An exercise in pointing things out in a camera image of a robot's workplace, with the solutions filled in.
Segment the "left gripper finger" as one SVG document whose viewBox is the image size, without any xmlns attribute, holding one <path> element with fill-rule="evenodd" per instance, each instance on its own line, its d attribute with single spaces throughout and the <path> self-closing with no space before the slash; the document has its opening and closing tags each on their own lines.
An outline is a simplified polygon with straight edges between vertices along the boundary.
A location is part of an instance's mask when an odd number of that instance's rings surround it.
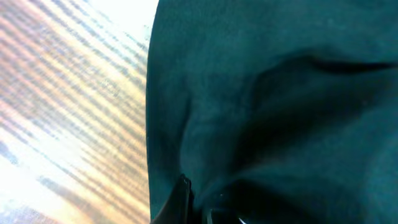
<svg viewBox="0 0 398 224">
<path fill-rule="evenodd" d="M 182 174 L 164 206 L 150 224 L 191 224 L 193 198 L 192 182 Z"/>
</svg>

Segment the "black shorts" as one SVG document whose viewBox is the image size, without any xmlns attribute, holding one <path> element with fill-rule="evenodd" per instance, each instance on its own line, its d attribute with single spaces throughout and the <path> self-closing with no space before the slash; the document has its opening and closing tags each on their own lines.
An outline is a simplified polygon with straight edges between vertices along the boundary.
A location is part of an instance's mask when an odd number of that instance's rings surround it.
<svg viewBox="0 0 398 224">
<path fill-rule="evenodd" d="M 152 217 L 396 223 L 397 1 L 160 1 L 146 138 Z"/>
</svg>

